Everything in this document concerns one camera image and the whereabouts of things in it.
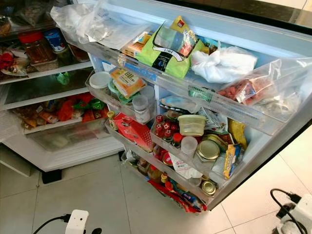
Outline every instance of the crisper drawer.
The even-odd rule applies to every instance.
[[[84,141],[108,137],[105,119],[76,123],[26,135],[45,150],[54,152]]]

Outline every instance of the red lid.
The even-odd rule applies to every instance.
[[[174,141],[175,142],[180,142],[180,141],[182,141],[182,139],[183,139],[183,136],[180,133],[174,134]]]
[[[19,40],[21,41],[21,43],[30,43],[36,40],[41,40],[42,38],[43,38],[43,33],[39,31],[19,34]]]

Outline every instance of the plastic container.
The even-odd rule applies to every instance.
[[[204,135],[206,118],[199,115],[183,115],[177,118],[179,120],[180,133],[183,136],[200,137]]]
[[[55,60],[56,55],[42,32],[20,33],[18,37],[33,64]]]
[[[146,123],[151,118],[147,97],[144,95],[134,97],[132,99],[132,104],[135,109],[137,122]]]
[[[35,67],[39,72],[45,72],[45,71],[57,69],[59,67],[59,61],[58,61],[58,58],[56,58],[49,62],[30,63],[30,65]]]
[[[57,55],[58,59],[59,59],[64,65],[67,66],[67,65],[73,64],[72,53],[70,52],[70,50],[68,49],[68,47],[66,47],[64,50],[59,51],[59,52],[53,51],[53,53]]]
[[[193,157],[196,149],[197,149],[198,142],[195,137],[186,136],[181,141],[181,151],[186,155]]]
[[[68,44],[69,49],[73,53],[74,57],[79,61],[79,62],[87,62],[90,61],[89,55],[87,52],[79,49],[78,47],[75,47],[74,45]]]

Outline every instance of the green package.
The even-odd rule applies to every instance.
[[[183,79],[191,66],[192,52],[203,47],[201,40],[194,41],[187,33],[182,34],[162,25],[147,41],[136,59]]]

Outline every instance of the gold jar lid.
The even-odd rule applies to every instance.
[[[220,147],[213,140],[203,140],[198,144],[196,152],[205,159],[216,160],[220,154]]]
[[[209,195],[213,195],[215,194],[215,191],[216,191],[216,187],[215,187],[215,184],[212,183],[211,181],[207,180],[207,181],[204,181],[202,184],[201,184],[201,189],[209,194]]]

